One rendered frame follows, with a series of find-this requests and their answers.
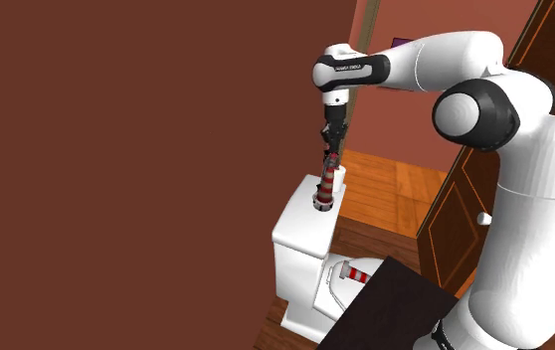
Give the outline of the white cylinder cup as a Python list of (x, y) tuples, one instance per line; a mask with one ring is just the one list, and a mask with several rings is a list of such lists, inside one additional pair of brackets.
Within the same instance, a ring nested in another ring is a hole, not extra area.
[(339, 165), (338, 167), (334, 168), (333, 186), (332, 186), (333, 193), (338, 193), (341, 191), (344, 183), (345, 175), (346, 175), (346, 168), (343, 165)]

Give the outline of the red white striped lighthouse figure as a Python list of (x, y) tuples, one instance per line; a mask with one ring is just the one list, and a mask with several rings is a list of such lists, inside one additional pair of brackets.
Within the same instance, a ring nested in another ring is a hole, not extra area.
[(336, 153), (330, 153), (323, 163), (322, 176), (317, 185), (317, 191), (312, 196), (312, 204), (317, 211), (328, 212), (333, 207), (333, 184), (334, 172), (338, 168), (337, 158)]
[(350, 261), (343, 261), (339, 268), (338, 277), (340, 279), (351, 279), (366, 284), (370, 280), (371, 275), (354, 267)]

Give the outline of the white toilet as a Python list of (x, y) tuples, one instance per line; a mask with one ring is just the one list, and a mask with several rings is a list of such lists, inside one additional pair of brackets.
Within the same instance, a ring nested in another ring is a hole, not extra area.
[(280, 326), (315, 343), (322, 341), (364, 287), (340, 273), (352, 267), (371, 276), (383, 263), (329, 251), (346, 186), (333, 193), (332, 209), (321, 212), (313, 207), (320, 182), (313, 175), (303, 178), (272, 232), (276, 294), (287, 302)]

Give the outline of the dark brown wooden door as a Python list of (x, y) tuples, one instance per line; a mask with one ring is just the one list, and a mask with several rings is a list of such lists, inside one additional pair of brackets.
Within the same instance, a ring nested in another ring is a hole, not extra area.
[[(538, 0), (507, 64), (555, 87), (555, 0)], [(476, 217), (492, 211), (498, 169), (495, 152), (464, 147), (418, 232), (421, 275), (456, 297), (473, 281), (487, 233)]]

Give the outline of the dark robot stand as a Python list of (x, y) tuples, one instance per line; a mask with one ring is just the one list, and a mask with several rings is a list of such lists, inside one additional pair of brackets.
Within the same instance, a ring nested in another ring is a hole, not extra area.
[(386, 257), (316, 350), (412, 350), (458, 299)]

